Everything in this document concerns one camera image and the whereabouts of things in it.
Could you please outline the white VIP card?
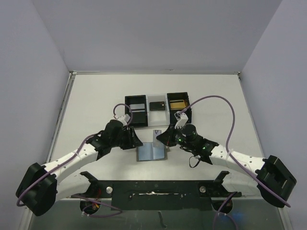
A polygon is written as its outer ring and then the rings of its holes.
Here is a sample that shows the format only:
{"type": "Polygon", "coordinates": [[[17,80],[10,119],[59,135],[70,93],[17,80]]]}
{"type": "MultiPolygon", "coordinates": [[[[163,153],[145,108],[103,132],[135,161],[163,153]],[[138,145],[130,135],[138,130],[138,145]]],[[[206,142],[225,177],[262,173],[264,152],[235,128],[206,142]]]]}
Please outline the white VIP card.
{"type": "Polygon", "coordinates": [[[130,104],[130,109],[133,113],[137,112],[145,112],[145,104],[139,103],[139,104],[130,104]]]}

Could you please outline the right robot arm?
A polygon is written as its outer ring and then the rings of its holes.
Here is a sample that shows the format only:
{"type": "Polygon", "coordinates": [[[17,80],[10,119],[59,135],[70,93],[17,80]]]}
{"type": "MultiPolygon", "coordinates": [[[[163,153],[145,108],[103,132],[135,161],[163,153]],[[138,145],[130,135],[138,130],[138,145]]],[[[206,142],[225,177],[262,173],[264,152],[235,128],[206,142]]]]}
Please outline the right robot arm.
{"type": "Polygon", "coordinates": [[[236,151],[228,153],[223,145],[199,135],[192,124],[182,128],[170,125],[156,139],[168,147],[178,145],[202,162],[250,176],[265,201],[279,208],[289,206],[287,200],[297,180],[278,157],[253,157],[236,151]]]}

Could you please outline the silver diamond VIP card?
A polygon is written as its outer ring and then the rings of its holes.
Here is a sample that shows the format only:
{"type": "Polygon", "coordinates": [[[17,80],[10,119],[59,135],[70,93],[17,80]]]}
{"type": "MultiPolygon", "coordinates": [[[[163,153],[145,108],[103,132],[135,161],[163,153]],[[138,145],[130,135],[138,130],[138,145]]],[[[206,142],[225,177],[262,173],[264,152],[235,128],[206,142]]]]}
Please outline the silver diamond VIP card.
{"type": "Polygon", "coordinates": [[[153,130],[153,147],[154,148],[160,148],[162,147],[162,143],[157,139],[157,137],[162,134],[162,131],[159,129],[154,129],[153,130]]]}

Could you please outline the black white sorting tray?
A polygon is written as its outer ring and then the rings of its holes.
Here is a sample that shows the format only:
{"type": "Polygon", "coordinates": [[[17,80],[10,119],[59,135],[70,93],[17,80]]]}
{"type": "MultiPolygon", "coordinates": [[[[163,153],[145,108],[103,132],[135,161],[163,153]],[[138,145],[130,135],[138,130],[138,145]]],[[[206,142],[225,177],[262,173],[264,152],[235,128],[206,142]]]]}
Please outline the black white sorting tray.
{"type": "Polygon", "coordinates": [[[125,96],[125,113],[135,128],[162,127],[177,122],[175,113],[190,105],[187,92],[125,96]]]}

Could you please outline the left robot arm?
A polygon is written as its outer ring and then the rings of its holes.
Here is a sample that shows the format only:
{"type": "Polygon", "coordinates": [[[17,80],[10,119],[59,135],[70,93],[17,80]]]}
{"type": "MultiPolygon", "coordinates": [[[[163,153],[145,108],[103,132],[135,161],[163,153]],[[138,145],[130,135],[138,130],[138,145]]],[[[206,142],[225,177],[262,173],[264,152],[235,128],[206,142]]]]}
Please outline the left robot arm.
{"type": "Polygon", "coordinates": [[[110,120],[105,129],[87,136],[71,153],[44,165],[30,165],[16,191],[18,207],[26,206],[36,216],[51,209],[56,202],[59,184],[81,167],[106,156],[113,148],[135,149],[143,143],[133,127],[110,120]]]}

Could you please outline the grey card holder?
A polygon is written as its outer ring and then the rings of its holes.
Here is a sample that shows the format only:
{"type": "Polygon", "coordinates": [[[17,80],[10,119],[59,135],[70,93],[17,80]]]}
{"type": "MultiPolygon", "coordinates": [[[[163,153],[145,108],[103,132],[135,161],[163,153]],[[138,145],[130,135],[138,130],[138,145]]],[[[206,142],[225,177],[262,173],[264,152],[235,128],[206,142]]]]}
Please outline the grey card holder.
{"type": "Polygon", "coordinates": [[[167,160],[166,148],[162,143],[146,142],[136,149],[136,161],[163,161],[167,160]]]}

